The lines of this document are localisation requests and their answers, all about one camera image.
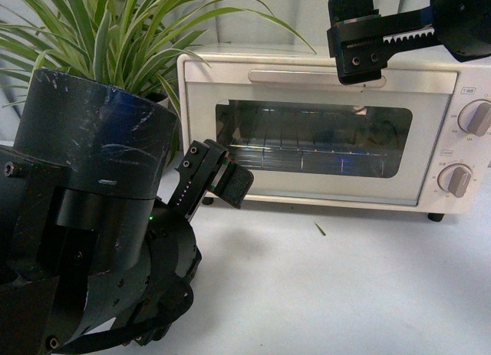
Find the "oven door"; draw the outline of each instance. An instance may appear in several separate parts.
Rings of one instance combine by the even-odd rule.
[[[330,67],[190,64],[189,137],[227,146],[254,173],[249,194],[417,205],[456,73],[344,87]]]

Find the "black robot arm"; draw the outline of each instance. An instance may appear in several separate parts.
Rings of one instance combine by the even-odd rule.
[[[442,44],[460,62],[491,55],[491,0],[430,0],[427,8],[386,17],[373,0],[329,0],[328,7],[329,51],[343,84],[380,79],[389,59],[403,51]],[[391,37],[429,28],[433,32]]]

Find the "oven label text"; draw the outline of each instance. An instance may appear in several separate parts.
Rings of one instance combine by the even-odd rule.
[[[462,88],[461,94],[474,94],[476,93],[476,88],[464,87]]]
[[[452,150],[442,150],[440,152],[440,155],[445,156],[445,157],[450,157],[453,155],[453,151]]]

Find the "potted plant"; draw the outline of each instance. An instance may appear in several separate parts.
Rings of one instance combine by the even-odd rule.
[[[12,68],[0,74],[25,82],[28,89],[33,71],[40,67],[66,72],[102,84],[113,85],[140,97],[168,94],[177,113],[176,57],[189,50],[206,30],[206,20],[238,12],[257,14],[300,34],[266,12],[234,6],[215,7],[234,0],[22,0],[42,21],[38,27],[18,13],[24,24],[0,21],[0,58]],[[169,19],[176,11],[185,11]]]

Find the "white toaster oven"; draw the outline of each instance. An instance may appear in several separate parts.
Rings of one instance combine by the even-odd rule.
[[[224,45],[178,60],[183,142],[210,138],[254,173],[247,199],[469,210],[491,158],[491,61],[396,55],[343,86],[327,48]]]

